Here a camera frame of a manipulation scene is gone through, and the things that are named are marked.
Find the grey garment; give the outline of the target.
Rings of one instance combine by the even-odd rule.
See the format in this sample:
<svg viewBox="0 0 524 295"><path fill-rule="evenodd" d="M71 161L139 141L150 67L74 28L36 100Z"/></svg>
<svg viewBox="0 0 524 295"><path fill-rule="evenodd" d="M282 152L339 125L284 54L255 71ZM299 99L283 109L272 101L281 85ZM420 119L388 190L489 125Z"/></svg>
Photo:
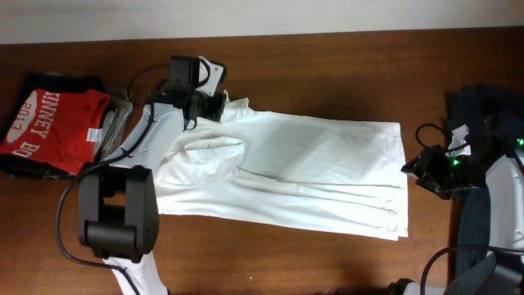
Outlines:
<svg viewBox="0 0 524 295"><path fill-rule="evenodd" d="M113 153L122 143L126 121L133 110L133 104L123 89L109 88L110 101L102 115L102 126L91 131L95 140L94 161Z"/></svg>

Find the white t-shirt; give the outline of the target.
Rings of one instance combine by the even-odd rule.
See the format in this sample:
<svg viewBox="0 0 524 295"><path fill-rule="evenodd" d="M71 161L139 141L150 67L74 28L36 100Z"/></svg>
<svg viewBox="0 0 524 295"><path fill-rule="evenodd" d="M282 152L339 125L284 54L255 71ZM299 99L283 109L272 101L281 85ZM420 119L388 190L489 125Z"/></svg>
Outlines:
<svg viewBox="0 0 524 295"><path fill-rule="evenodd" d="M227 102L155 173L165 215L211 216L387 240L408 234L400 124L254 111Z"/></svg>

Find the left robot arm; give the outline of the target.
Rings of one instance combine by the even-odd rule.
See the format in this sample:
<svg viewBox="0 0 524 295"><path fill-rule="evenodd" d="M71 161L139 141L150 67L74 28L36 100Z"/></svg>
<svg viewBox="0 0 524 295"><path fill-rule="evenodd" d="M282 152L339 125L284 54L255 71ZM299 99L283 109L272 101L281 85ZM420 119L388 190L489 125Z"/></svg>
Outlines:
<svg viewBox="0 0 524 295"><path fill-rule="evenodd" d="M151 91L142 117L116 151L79 174L79 242L113 270L124 294L166 294L153 256L160 230L153 174L171 143L198 119L218 122L227 68L173 56L169 78Z"/></svg>

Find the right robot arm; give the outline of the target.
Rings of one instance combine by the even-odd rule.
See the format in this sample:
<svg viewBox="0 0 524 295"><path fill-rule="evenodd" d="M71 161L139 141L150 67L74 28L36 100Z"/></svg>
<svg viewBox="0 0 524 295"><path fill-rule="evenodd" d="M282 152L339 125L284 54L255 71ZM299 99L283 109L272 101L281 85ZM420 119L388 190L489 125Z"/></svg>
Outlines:
<svg viewBox="0 0 524 295"><path fill-rule="evenodd" d="M434 254L421 279L394 294L523 292L523 121L499 118L474 134L455 129L448 147L425 146L402 167L416 184L458 203L454 244Z"/></svg>

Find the black garment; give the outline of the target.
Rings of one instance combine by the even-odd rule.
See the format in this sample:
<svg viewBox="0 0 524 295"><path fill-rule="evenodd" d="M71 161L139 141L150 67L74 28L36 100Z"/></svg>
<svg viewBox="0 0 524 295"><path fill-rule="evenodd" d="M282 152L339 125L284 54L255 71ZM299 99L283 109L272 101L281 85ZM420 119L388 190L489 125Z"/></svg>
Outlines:
<svg viewBox="0 0 524 295"><path fill-rule="evenodd" d="M29 94L35 89L44 89L54 93L84 93L89 89L94 89L108 94L102 85L102 81L96 76L73 78L67 76L45 75L30 72L25 77L25 81L20 90L20 96L16 103L16 110L10 114L9 125L4 127L1 131L1 143L7 136L7 131L10 129L18 111L21 109ZM51 177L60 179L75 176L69 172L65 172L46 163L21 159L9 155L3 156L2 154L1 171L6 172L9 175L34 178Z"/></svg>

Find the red printed t-shirt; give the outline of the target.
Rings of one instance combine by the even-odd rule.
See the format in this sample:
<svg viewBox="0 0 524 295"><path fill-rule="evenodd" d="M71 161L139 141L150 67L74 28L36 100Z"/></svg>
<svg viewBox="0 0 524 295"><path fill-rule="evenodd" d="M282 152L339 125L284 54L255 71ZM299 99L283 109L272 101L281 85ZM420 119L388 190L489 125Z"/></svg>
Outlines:
<svg viewBox="0 0 524 295"><path fill-rule="evenodd" d="M1 154L49 164L78 174L94 160L108 94L32 91L1 143Z"/></svg>

